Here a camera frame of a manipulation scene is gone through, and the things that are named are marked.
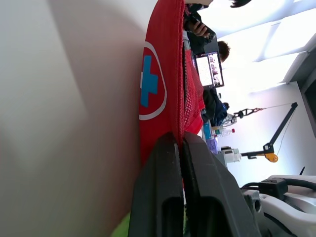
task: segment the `white wall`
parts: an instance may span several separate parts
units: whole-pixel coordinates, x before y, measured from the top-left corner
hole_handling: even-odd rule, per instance
[[[0,236],[109,236],[139,171],[155,0],[0,3]]]
[[[298,107],[284,136],[278,162],[271,163],[264,157],[241,162],[229,163],[228,169],[235,176],[240,186],[249,182],[258,182],[273,174],[298,175],[306,166],[304,174],[316,175],[316,139],[306,113],[302,96],[296,82],[283,84],[261,92],[241,93],[238,88],[223,87],[219,90],[223,95],[223,102],[228,102],[229,113],[238,112],[246,108],[265,108],[297,102]],[[239,151],[261,151],[268,143],[276,129],[289,111],[291,105],[270,108],[253,115],[238,119],[237,124],[231,126],[236,133],[228,137],[219,138],[219,146],[239,148]],[[284,131],[277,139],[274,148],[278,152]]]

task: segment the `cable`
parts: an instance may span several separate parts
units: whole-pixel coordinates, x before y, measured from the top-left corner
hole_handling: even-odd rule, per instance
[[[244,189],[245,187],[250,187],[250,186],[258,186],[259,183],[248,183],[248,184],[245,184],[244,186],[242,186],[242,189]]]
[[[271,109],[271,108],[281,107],[281,106],[291,105],[291,104],[292,104],[292,103],[287,103],[287,104],[283,104],[283,105],[275,105],[275,106],[266,107],[266,108],[264,108],[264,109]]]
[[[304,187],[308,189],[312,189],[316,191],[316,184],[306,181],[306,180],[300,180],[300,179],[284,179],[286,181],[287,185],[291,186],[299,186],[299,187]]]
[[[260,190],[258,187],[244,187],[244,188],[241,188],[241,189],[246,189],[246,190]]]
[[[293,118],[293,116],[294,116],[294,114],[295,114],[295,111],[294,111],[294,113],[292,114],[292,116],[291,116],[291,118],[290,118],[290,121],[288,122],[287,127],[286,127],[286,129],[285,129],[285,131],[284,131],[283,137],[282,137],[282,139],[281,139],[280,148],[278,149],[276,156],[278,156],[278,153],[279,153],[280,150],[281,150],[283,139],[284,139],[285,134],[286,134],[286,131],[287,131],[287,129],[288,129],[290,123],[291,123],[291,120],[292,120],[292,118]]]

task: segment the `laptop screen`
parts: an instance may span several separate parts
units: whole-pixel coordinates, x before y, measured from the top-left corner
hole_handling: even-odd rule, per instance
[[[218,52],[196,55],[196,66],[202,86],[224,86]]]

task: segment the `ceiling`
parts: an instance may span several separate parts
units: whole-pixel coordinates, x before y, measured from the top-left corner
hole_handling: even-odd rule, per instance
[[[231,47],[222,65],[224,80],[254,91],[309,76],[316,67],[311,53],[316,45],[316,0],[252,0],[241,8],[230,8],[230,3],[214,0],[199,12],[203,23]]]

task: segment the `black hair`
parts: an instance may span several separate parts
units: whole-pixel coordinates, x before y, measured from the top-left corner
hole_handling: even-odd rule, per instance
[[[231,48],[224,41],[218,41],[217,43],[219,49],[219,57],[221,61],[224,62],[228,58]]]
[[[233,1],[231,5],[232,8],[245,6],[246,4],[251,2],[251,0],[231,0],[231,1]]]
[[[223,105],[225,105],[226,110],[228,110],[228,109],[229,109],[229,104],[228,104],[227,102],[224,102],[224,103],[223,103]]]

